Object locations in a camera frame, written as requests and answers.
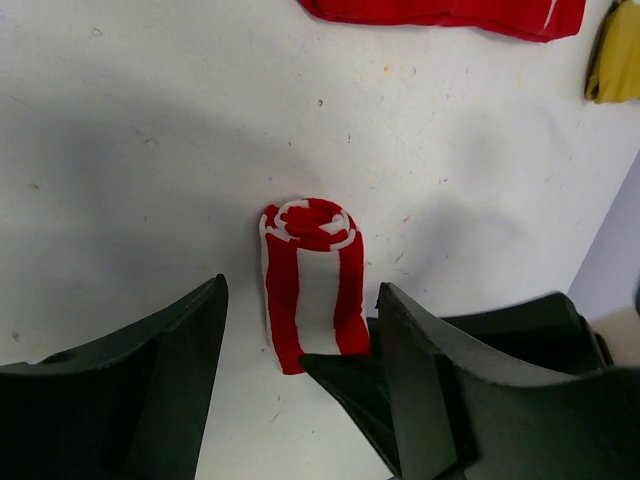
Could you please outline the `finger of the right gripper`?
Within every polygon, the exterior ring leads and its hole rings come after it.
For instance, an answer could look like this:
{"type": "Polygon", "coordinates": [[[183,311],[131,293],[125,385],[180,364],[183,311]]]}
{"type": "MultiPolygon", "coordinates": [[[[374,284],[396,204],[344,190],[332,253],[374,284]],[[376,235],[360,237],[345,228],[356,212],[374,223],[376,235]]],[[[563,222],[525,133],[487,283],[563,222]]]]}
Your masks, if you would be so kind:
{"type": "Polygon", "coordinates": [[[393,475],[400,474],[389,389],[380,357],[307,354],[305,372],[345,410],[393,475]]]}
{"type": "Polygon", "coordinates": [[[427,319],[436,347],[472,375],[587,375],[613,365],[569,298],[555,292],[480,313],[427,319]]]}

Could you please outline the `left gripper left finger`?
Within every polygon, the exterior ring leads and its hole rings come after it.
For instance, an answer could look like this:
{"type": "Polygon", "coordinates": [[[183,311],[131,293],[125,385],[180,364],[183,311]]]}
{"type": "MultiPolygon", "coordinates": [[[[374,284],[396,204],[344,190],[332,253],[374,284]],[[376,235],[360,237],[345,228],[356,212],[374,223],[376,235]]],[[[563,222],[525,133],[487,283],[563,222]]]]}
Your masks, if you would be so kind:
{"type": "Polygon", "coordinates": [[[97,340],[3,366],[2,477],[193,478],[227,307],[217,276],[97,340]]]}

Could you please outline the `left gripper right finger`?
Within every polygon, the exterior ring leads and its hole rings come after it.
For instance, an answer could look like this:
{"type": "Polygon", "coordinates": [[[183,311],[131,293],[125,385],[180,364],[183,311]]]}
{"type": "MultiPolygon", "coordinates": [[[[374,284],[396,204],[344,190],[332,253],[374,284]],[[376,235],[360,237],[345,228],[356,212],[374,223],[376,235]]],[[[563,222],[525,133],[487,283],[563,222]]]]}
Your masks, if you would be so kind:
{"type": "Polygon", "coordinates": [[[639,372],[472,375],[430,313],[381,285],[382,358],[403,479],[635,479],[639,372]]]}

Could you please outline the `red white striped sock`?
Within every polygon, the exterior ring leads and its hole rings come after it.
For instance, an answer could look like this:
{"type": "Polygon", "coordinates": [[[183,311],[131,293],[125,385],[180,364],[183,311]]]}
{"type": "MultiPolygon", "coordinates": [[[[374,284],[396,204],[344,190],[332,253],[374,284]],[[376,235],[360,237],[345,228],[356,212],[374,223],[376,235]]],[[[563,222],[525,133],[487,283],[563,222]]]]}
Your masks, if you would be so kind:
{"type": "Polygon", "coordinates": [[[369,353],[364,242],[351,215],[304,198],[267,206],[258,230],[267,337],[281,371],[302,373],[307,354],[369,353]]]}

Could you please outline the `yellow sock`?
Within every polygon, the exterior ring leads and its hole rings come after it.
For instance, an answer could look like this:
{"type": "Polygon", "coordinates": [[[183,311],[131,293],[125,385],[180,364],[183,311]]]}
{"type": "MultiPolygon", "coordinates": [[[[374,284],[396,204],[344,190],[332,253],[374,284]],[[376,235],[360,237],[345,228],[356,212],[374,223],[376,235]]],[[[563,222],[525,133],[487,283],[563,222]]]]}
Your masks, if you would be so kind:
{"type": "Polygon", "coordinates": [[[590,59],[584,97],[595,104],[639,100],[639,2],[614,1],[590,59]]]}

